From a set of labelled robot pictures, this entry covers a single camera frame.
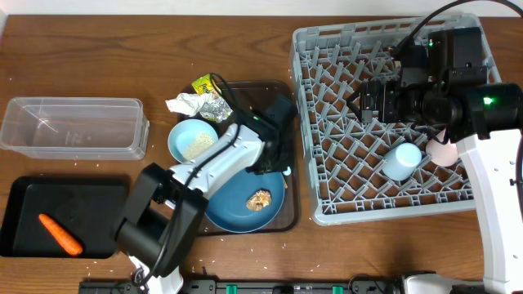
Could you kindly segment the light blue rice bowl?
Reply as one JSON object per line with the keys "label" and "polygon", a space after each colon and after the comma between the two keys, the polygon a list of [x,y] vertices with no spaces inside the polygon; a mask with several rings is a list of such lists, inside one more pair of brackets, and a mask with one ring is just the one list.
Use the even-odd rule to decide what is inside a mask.
{"label": "light blue rice bowl", "polygon": [[170,131],[168,149],[178,162],[185,163],[217,141],[217,132],[209,123],[198,119],[187,119],[179,122]]}

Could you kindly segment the light blue plastic knife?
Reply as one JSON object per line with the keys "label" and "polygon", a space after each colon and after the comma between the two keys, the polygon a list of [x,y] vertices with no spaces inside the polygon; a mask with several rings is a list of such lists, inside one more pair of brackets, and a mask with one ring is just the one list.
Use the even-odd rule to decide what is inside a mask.
{"label": "light blue plastic knife", "polygon": [[287,167],[287,169],[286,169],[285,171],[283,171],[282,174],[283,174],[284,176],[290,176],[290,175],[291,175],[291,172],[292,172],[291,168],[290,168],[290,167]]}

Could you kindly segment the light blue plastic cup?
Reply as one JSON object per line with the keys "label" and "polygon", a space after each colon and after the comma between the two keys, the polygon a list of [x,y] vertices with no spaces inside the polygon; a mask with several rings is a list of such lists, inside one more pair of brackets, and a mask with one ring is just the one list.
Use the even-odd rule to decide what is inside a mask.
{"label": "light blue plastic cup", "polygon": [[392,180],[406,180],[422,160],[422,152],[412,143],[402,143],[383,157],[383,173]]}

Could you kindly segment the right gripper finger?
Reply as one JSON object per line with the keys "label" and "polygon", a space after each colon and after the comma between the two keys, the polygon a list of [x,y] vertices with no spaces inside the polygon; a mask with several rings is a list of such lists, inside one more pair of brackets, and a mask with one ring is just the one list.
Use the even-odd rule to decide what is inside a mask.
{"label": "right gripper finger", "polygon": [[351,110],[351,112],[356,116],[356,118],[359,121],[361,121],[362,117],[361,117],[361,112],[360,112],[359,108],[352,101],[349,101],[349,100],[346,101],[346,105]]}
{"label": "right gripper finger", "polygon": [[364,89],[364,84],[361,83],[357,89],[355,89],[350,95],[349,97],[347,98],[347,100],[355,100],[357,98],[360,97],[360,93],[362,92],[362,90]]}

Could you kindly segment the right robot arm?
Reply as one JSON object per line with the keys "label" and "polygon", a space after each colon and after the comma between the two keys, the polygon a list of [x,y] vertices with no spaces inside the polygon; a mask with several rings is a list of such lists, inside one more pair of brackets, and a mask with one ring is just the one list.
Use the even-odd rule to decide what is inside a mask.
{"label": "right robot arm", "polygon": [[479,27],[405,37],[391,56],[400,77],[367,81],[346,102],[363,123],[441,124],[472,186],[484,255],[483,282],[452,282],[452,293],[522,291],[522,90],[489,82]]}

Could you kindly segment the brown serving tray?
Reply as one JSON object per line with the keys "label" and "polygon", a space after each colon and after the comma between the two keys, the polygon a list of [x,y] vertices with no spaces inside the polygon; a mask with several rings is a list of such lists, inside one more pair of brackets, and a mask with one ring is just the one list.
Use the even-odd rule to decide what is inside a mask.
{"label": "brown serving tray", "polygon": [[[254,82],[232,82],[230,84],[235,97],[243,109],[253,107],[254,109],[265,110],[275,100],[278,94],[284,95],[290,100],[293,94],[288,85],[281,81],[254,81]],[[285,198],[277,216],[263,228],[244,234],[269,234],[283,233],[292,229],[299,221],[300,216],[300,193],[299,177],[295,172],[295,149],[293,148],[291,162],[291,175],[284,177]],[[226,236],[232,233],[215,226],[205,215],[199,227],[200,237]]]}

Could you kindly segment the crumpled white paper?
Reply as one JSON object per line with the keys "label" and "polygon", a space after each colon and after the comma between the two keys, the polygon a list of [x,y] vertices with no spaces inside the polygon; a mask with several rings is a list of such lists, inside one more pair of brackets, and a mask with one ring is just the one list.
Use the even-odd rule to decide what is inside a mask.
{"label": "crumpled white paper", "polygon": [[213,94],[211,93],[204,93],[202,95],[181,93],[175,99],[166,100],[165,103],[170,112],[192,117],[212,98]]}

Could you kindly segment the clear plastic bin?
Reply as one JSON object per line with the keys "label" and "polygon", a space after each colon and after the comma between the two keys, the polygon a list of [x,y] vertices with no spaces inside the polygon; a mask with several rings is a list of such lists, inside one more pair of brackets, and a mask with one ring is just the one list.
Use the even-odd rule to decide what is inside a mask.
{"label": "clear plastic bin", "polygon": [[1,148],[38,159],[138,160],[149,126],[134,98],[16,97],[7,104]]}

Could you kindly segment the yellow green snack wrapper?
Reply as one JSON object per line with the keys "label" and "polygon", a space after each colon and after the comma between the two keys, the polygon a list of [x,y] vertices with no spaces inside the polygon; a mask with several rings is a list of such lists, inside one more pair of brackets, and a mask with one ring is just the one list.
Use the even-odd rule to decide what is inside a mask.
{"label": "yellow green snack wrapper", "polygon": [[203,77],[200,77],[196,80],[194,80],[191,83],[191,86],[195,90],[195,92],[199,95],[203,94],[213,94],[214,96],[220,96],[221,90],[218,88],[217,84],[214,82],[214,79],[212,78],[212,75],[210,73],[207,73]]}

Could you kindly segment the orange carrot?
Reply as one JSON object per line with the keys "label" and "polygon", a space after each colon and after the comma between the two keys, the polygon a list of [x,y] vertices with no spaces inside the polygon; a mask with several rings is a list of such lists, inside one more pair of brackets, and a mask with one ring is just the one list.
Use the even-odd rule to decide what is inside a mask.
{"label": "orange carrot", "polygon": [[70,256],[79,256],[83,253],[81,243],[53,218],[47,214],[40,214],[38,219],[47,232]]}

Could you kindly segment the pink plastic cup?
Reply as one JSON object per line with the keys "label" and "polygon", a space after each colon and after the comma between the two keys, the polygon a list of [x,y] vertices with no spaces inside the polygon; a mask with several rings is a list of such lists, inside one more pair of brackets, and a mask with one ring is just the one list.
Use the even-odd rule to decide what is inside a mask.
{"label": "pink plastic cup", "polygon": [[431,161],[438,166],[449,167],[458,161],[457,146],[451,142],[442,145],[434,139],[429,140],[425,151]]}

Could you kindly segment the brown food scrap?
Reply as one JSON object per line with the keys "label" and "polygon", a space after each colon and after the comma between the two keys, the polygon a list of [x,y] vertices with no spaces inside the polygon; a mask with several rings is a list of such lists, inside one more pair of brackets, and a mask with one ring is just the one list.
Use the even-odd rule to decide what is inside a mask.
{"label": "brown food scrap", "polygon": [[271,204],[272,197],[269,190],[260,189],[246,202],[246,208],[253,212],[260,212]]}

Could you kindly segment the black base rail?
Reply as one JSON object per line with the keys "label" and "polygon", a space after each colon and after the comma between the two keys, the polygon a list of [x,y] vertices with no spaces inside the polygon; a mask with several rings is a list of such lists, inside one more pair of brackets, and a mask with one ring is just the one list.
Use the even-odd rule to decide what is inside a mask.
{"label": "black base rail", "polygon": [[[145,293],[130,282],[81,282],[78,294]],[[351,280],[347,283],[290,282],[216,282],[193,280],[186,282],[180,294],[401,294],[395,282]]]}

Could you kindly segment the dark blue plate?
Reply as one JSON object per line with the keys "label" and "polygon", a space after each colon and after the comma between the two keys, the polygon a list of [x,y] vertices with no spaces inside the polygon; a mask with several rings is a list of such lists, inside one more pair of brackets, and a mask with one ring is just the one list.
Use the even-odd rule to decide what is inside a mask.
{"label": "dark blue plate", "polygon": [[[248,200],[259,191],[268,192],[270,202],[256,212],[248,209]],[[211,197],[205,215],[220,229],[239,234],[250,233],[274,220],[284,198],[285,183],[281,173],[256,175],[242,170]]]}

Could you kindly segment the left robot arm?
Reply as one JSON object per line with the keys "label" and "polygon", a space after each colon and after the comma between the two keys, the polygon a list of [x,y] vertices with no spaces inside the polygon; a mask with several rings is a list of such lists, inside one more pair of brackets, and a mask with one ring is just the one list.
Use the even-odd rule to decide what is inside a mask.
{"label": "left robot arm", "polygon": [[293,159],[295,104],[276,96],[265,110],[235,108],[237,121],[198,157],[165,170],[142,170],[111,228],[119,248],[137,262],[138,291],[177,293],[187,257],[210,198],[239,172],[281,174]]}

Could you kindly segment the crumpled foil wrapper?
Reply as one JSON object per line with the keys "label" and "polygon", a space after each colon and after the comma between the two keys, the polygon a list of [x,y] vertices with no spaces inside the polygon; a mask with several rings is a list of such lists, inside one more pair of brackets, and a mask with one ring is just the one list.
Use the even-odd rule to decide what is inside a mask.
{"label": "crumpled foil wrapper", "polygon": [[203,118],[209,121],[221,123],[227,120],[233,113],[232,108],[221,96],[206,93],[200,97],[203,98],[203,105],[201,106],[199,113]]}

